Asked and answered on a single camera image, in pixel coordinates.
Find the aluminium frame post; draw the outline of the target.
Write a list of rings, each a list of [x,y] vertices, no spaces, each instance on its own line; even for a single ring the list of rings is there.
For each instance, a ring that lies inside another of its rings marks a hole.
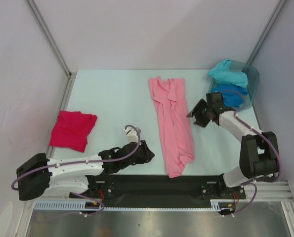
[[[72,72],[69,69],[66,60],[64,59],[42,13],[40,12],[37,4],[34,0],[24,0],[25,4],[27,5],[28,9],[30,10],[37,26],[39,27],[42,35],[44,36],[50,50],[52,51],[54,57],[56,58],[57,62],[59,63],[61,69],[65,73],[65,75],[70,78],[72,76]]]
[[[246,64],[252,65],[255,61],[256,57],[258,56],[259,52],[261,51],[261,48],[263,47],[267,37],[269,36],[271,30],[273,29],[274,25],[278,21],[281,13],[284,11],[284,8],[287,6],[289,0],[279,0],[269,18],[267,21],[265,28],[263,29],[260,37],[257,40],[256,45],[254,46],[248,60],[246,61]]]

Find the left aluminium frame post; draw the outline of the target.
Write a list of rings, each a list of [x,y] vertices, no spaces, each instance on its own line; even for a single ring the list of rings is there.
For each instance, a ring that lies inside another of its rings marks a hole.
[[[44,36],[50,50],[52,51],[54,57],[56,58],[57,62],[59,63],[61,69],[65,73],[65,75],[70,78],[72,76],[72,72],[69,69],[66,60],[64,59],[42,13],[40,12],[37,4],[34,0],[24,0],[25,4],[27,5],[28,9],[30,10],[37,26],[39,27],[42,35]]]

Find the dark blue t shirt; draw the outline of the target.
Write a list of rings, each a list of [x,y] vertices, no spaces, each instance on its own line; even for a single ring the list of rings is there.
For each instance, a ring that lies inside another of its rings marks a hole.
[[[248,90],[246,88],[232,84],[220,84],[215,88],[212,88],[210,91],[211,93],[221,92],[224,105],[235,109],[238,109],[243,105],[243,97],[248,94]]]

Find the pink t shirt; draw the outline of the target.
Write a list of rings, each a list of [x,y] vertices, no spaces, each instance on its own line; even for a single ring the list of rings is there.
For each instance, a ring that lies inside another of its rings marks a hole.
[[[186,165],[195,160],[194,138],[185,97],[185,79],[148,81],[158,118],[165,170],[169,178],[181,176]]]

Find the red folded t shirt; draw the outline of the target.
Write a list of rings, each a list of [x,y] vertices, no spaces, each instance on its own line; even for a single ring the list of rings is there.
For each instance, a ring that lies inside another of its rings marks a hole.
[[[93,130],[98,117],[80,111],[60,111],[51,132],[49,146],[69,148],[83,153],[87,138]]]

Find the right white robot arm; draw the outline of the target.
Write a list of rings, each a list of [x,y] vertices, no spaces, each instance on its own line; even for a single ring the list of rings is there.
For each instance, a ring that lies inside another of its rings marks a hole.
[[[228,198],[234,188],[254,182],[276,182],[280,175],[281,160],[275,133],[253,128],[238,116],[238,110],[224,105],[220,92],[206,94],[187,114],[195,118],[195,125],[206,127],[215,122],[230,132],[241,144],[239,165],[221,174],[217,184],[217,194]]]

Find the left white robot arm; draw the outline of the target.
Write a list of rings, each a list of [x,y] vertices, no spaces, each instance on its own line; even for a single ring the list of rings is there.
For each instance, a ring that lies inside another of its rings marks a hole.
[[[93,176],[114,174],[131,165],[149,163],[154,156],[144,140],[72,160],[47,158],[45,153],[38,153],[17,168],[17,178],[11,187],[18,192],[20,201],[71,192],[90,198],[98,191],[98,185],[90,181]]]

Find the right aluminium frame post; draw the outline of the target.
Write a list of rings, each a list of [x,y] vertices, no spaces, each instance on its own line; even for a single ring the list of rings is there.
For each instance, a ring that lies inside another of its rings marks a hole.
[[[278,21],[281,13],[284,11],[284,8],[287,6],[289,0],[279,0],[269,18],[267,21],[265,28],[263,29],[260,37],[257,40],[256,45],[254,46],[248,60],[246,61],[246,64],[252,65],[255,61],[256,57],[258,56],[259,52],[261,51],[261,48],[263,47],[267,37],[269,36],[271,30],[273,29],[274,25]]]

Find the light blue t shirt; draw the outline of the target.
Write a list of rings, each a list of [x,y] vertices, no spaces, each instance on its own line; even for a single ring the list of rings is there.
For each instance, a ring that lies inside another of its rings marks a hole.
[[[208,76],[218,85],[232,84],[242,88],[247,87],[247,75],[243,72],[230,70],[232,63],[232,60],[220,61],[208,72]]]

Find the teal plastic bin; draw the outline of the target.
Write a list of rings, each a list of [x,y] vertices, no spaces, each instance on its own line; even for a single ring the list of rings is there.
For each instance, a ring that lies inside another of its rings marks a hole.
[[[235,61],[235,60],[232,60],[232,61],[233,61],[233,63],[230,66],[230,70],[243,72],[248,77],[248,85],[246,87],[246,89],[248,90],[248,94],[243,97],[244,103],[239,108],[239,109],[245,110],[245,109],[250,108],[253,105],[255,95],[257,92],[257,88],[258,88],[258,83],[259,83],[259,72],[253,66],[250,66],[250,65],[247,65],[245,63]],[[211,83],[210,83],[209,92],[211,92],[210,90],[212,88],[215,88],[218,85],[214,82],[214,80],[212,78],[210,78],[210,79],[211,79]]]

